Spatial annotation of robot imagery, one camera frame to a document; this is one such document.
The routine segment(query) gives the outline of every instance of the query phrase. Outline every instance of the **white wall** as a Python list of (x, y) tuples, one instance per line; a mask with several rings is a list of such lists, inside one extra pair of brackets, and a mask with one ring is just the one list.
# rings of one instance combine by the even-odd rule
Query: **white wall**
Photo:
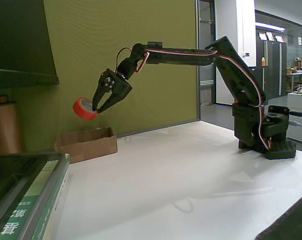
[[(238, 50), (236, 14), (236, 0), (215, 0), (216, 39), (227, 36), (235, 50)], [(216, 102), (219, 104), (234, 102), (218, 70), (216, 71)]]
[[(254, 0), (215, 0), (216, 39), (227, 36), (249, 67), (256, 66)], [(216, 102), (231, 105), (234, 98), (216, 73)]]
[(302, 25), (302, 0), (255, 0), (255, 9)]
[(238, 54), (249, 67), (256, 67), (254, 0), (236, 0), (236, 10)]

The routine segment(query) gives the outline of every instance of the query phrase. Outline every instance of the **red tape roll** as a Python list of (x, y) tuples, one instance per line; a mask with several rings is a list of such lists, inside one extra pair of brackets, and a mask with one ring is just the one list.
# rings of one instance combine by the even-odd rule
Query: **red tape roll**
[(97, 111), (92, 110), (92, 102), (84, 97), (80, 97), (73, 104), (73, 110), (80, 118), (92, 120), (98, 115)]

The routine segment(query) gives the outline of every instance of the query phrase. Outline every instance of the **open cardboard box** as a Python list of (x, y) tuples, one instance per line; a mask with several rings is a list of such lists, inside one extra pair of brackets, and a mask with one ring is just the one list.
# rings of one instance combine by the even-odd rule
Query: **open cardboard box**
[(54, 149), (69, 153), (70, 163), (78, 163), (116, 153), (116, 136), (110, 127), (62, 133), (58, 136)]

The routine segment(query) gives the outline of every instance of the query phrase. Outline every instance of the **door frame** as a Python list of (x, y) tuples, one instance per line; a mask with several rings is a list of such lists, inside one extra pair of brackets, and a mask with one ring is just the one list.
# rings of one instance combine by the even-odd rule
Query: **door frame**
[[(199, 16), (199, 3), (207, 2), (210, 4), (210, 20), (206, 21), (211, 25), (211, 42), (216, 39), (216, 28), (215, 28), (215, 5), (214, 0), (195, 0), (195, 16), (196, 16), (196, 49), (200, 47), (200, 16)], [(211, 87), (211, 101), (213, 104), (216, 103), (216, 66), (212, 66), (213, 85)], [(200, 94), (200, 69), (196, 66), (196, 79), (197, 79), (197, 120), (201, 119), (201, 94)]]

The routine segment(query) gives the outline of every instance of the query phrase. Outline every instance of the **glass door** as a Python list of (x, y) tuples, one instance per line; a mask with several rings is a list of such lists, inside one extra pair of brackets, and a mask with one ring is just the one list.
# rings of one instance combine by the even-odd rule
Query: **glass door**
[[(204, 49), (215, 40), (215, 15), (212, 0), (198, 1), (198, 48)], [(199, 97), (200, 106), (216, 102), (216, 78), (213, 64), (199, 67)]]

